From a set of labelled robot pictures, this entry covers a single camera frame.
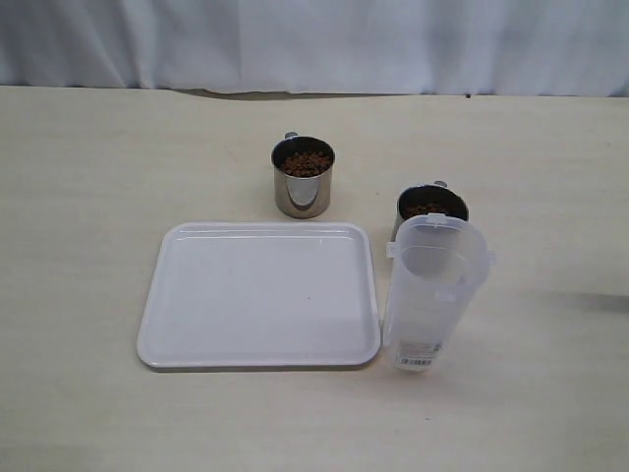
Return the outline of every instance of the metal cup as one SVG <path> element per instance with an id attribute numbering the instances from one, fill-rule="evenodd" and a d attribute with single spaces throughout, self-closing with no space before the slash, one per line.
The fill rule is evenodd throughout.
<path id="1" fill-rule="evenodd" d="M 282 171 L 284 161 L 295 152 L 322 152 L 331 157 L 332 163 L 315 177 L 293 177 Z M 317 138 L 286 133 L 271 153 L 274 167 L 275 204 L 294 218 L 312 218 L 322 214 L 330 205 L 334 150 Z"/>
<path id="2" fill-rule="evenodd" d="M 432 184 L 409 187 L 402 192 L 397 199 L 397 213 L 395 224 L 393 225 L 393 233 L 391 234 L 391 241 L 395 241 L 398 228 L 408 219 L 403 216 L 404 208 L 406 207 L 437 204 L 447 210 L 447 216 L 467 221 L 470 217 L 467 205 L 465 205 L 461 197 L 451 190 L 448 190 L 447 186 L 445 182 L 436 180 Z"/>

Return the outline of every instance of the white table surface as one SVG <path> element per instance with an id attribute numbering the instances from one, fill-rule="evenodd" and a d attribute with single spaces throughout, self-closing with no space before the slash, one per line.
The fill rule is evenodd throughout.
<path id="1" fill-rule="evenodd" d="M 0 88 L 0 471 L 626 471 L 629 100 L 216 99 Z M 498 266 L 434 370 L 157 374 L 163 234 L 280 221 L 288 130 L 338 160 L 321 221 L 372 240 L 446 180 Z"/>

